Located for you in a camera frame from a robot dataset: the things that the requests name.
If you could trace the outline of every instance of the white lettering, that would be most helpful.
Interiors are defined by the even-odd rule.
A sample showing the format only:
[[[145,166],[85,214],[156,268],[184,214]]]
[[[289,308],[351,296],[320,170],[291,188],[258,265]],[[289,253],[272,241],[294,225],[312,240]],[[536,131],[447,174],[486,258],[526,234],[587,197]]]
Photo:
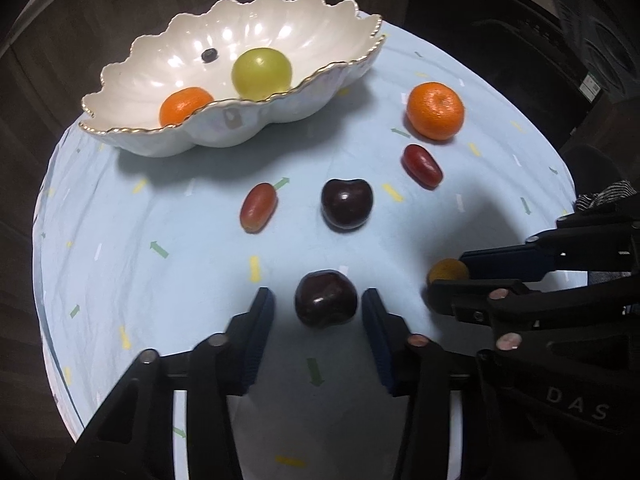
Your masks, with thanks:
[[[560,400],[562,400],[562,392],[553,386],[549,386],[549,390],[546,393],[546,400],[549,402],[560,402]]]
[[[582,397],[578,397],[571,404],[569,404],[569,409],[577,408],[580,413],[584,411],[584,402],[582,402]]]
[[[596,420],[603,420],[607,416],[607,413],[604,410],[608,410],[608,409],[609,409],[609,406],[607,404],[598,404],[596,406],[596,413],[598,414],[591,415],[591,416]]]

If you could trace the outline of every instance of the green grape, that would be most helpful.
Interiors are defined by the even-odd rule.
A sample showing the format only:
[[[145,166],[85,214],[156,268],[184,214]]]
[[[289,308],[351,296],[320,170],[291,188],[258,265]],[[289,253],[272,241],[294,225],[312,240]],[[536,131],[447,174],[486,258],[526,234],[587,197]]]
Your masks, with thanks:
[[[231,81],[242,99],[261,101],[291,88],[291,63],[279,50],[252,48],[236,59]]]

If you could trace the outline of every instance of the scalloped edge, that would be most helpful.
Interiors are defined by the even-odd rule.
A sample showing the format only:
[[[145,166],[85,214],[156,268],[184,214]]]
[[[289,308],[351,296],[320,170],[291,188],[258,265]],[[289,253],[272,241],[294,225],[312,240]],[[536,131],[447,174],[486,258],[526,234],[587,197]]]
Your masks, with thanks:
[[[223,1],[228,1],[228,2],[233,2],[236,3],[238,5],[251,5],[252,3],[256,2],[257,0],[253,0],[251,2],[245,2],[245,3],[241,3],[238,2],[237,0],[218,0],[216,1],[215,4],[213,4],[211,6],[211,9],[213,9],[213,7],[215,7],[217,4],[219,4],[220,2]],[[296,2],[298,0],[282,0],[283,2]],[[335,6],[331,6],[329,5],[325,0],[320,0],[320,2],[326,6],[326,7],[335,7]],[[360,17],[360,8],[358,7],[358,3],[355,0],[343,0],[343,2],[353,2],[354,5],[354,16],[359,19],[362,20],[363,18]],[[122,64],[124,62],[126,62],[133,53],[133,48],[136,44],[136,41],[139,40],[140,38],[158,38],[160,36],[162,36],[171,26],[172,22],[178,18],[179,16],[203,16],[204,14],[206,14],[207,12],[204,12],[203,14],[191,14],[190,12],[181,12],[179,14],[176,14],[174,17],[172,17],[172,19],[169,21],[168,25],[166,26],[166,29],[164,31],[162,31],[160,34],[143,34],[142,36],[137,37],[135,40],[133,40],[133,42],[131,43],[131,46],[129,47],[129,55],[127,56],[127,59],[125,59],[124,61],[119,61],[116,63],[109,63],[108,65],[105,65],[102,70],[100,70],[100,90],[97,92],[93,92],[92,94],[87,94],[85,95],[82,100],[81,100],[81,106],[82,106],[82,110],[84,110],[86,113],[88,113],[89,115],[91,115],[92,118],[95,118],[95,114],[89,109],[89,107],[87,107],[87,105],[84,102],[84,99],[89,96],[89,95],[94,95],[96,93],[100,93],[102,91],[102,89],[105,86],[105,82],[103,79],[102,74],[104,73],[104,70],[112,65],[117,65],[117,64]],[[373,32],[369,35],[370,38],[375,37],[375,35],[380,31],[380,27],[382,26],[382,16],[380,14],[371,14],[371,16],[377,16],[378,17],[378,22],[376,23],[376,27],[374,28]],[[386,40],[386,35],[382,34],[379,38],[379,40],[376,41],[375,44],[373,44],[373,46],[367,50],[367,52],[365,54],[363,54],[362,56],[360,56],[359,58],[356,59],[352,59],[350,61],[332,61],[331,63],[320,67],[319,69],[317,69],[315,72],[313,72],[311,75],[305,77],[302,81],[300,81],[300,83],[298,83],[298,85],[296,85],[295,87],[287,90],[286,92],[278,92],[275,94],[270,95],[269,97],[267,97],[266,99],[262,99],[260,101],[251,101],[248,99],[236,99],[236,98],[230,98],[230,99],[222,99],[220,101],[212,101],[206,105],[204,105],[203,107],[200,107],[196,110],[194,110],[187,118],[185,118],[185,120],[183,120],[181,123],[178,124],[168,124],[167,126],[162,126],[161,128],[152,128],[152,129],[148,129],[148,128],[110,128],[109,130],[96,130],[95,128],[92,128],[91,126],[88,126],[87,124],[85,124],[83,121],[79,121],[78,125],[80,126],[80,128],[90,134],[96,135],[96,136],[104,136],[107,134],[157,134],[160,132],[163,132],[169,128],[177,128],[179,126],[182,126],[186,121],[188,121],[191,117],[193,117],[196,114],[201,113],[203,110],[207,110],[208,108],[215,108],[215,107],[220,107],[221,105],[226,105],[229,103],[234,103],[236,105],[243,105],[243,106],[247,106],[247,105],[255,105],[255,104],[260,104],[260,103],[268,103],[272,100],[276,100],[276,99],[282,99],[283,97],[290,95],[290,94],[295,94],[298,93],[300,90],[302,90],[303,87],[305,87],[309,82],[311,82],[313,79],[315,79],[319,74],[321,74],[322,72],[325,72],[327,70],[332,69],[335,66],[350,66],[354,63],[358,63],[361,62],[365,59],[367,59],[368,57],[371,56],[371,54],[373,54],[380,46],[382,46],[383,43],[385,43]]]

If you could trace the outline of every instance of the white scalloped bowl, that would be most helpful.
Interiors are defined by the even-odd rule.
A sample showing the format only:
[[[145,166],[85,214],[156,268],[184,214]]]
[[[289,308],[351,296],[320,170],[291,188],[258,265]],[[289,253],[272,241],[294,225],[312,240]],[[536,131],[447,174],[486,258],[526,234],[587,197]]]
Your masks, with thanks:
[[[85,95],[91,115],[80,127],[101,142],[144,156],[170,156],[196,144],[235,146],[269,123],[289,123],[317,112],[371,67],[385,41],[379,15],[360,17],[344,0],[220,0],[209,12],[178,14],[158,36],[140,36],[129,57],[102,69],[102,89]],[[242,100],[231,82],[234,61],[250,48],[270,46],[293,68],[291,89],[262,101]],[[204,63],[208,48],[218,58]],[[181,124],[160,126],[164,100],[199,86],[215,101]]]

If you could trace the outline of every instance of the light blue tablecloth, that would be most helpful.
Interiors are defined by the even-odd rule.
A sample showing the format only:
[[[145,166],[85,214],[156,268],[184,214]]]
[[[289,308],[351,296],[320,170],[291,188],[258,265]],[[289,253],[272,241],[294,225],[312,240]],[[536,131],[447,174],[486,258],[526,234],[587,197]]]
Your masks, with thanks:
[[[378,288],[390,311],[447,349],[492,346],[488,329],[425,308],[425,275],[441,258],[553,228],[572,210],[571,177],[485,81],[400,28],[383,32],[388,41],[362,80],[311,118],[268,126],[234,148],[151,159],[101,145],[76,125],[66,131],[36,206],[33,275],[50,384],[75,438],[139,351],[191,349],[268,286],[276,319],[262,367],[249,395],[232,403],[245,478],[389,478],[405,401],[379,385],[359,312],[322,332],[298,322],[294,290],[312,270],[342,270],[359,294]],[[403,120],[406,95],[428,80],[453,88],[466,107],[446,145],[410,136]],[[411,142],[444,171],[434,191],[399,163]],[[283,178],[270,223],[246,234],[238,213],[247,192]],[[319,196],[331,178],[371,184],[375,204],[362,229],[338,234],[324,224]],[[558,272],[543,287],[585,282],[584,273]],[[310,384],[308,358],[318,362],[321,386]],[[184,478],[184,396],[176,405]]]

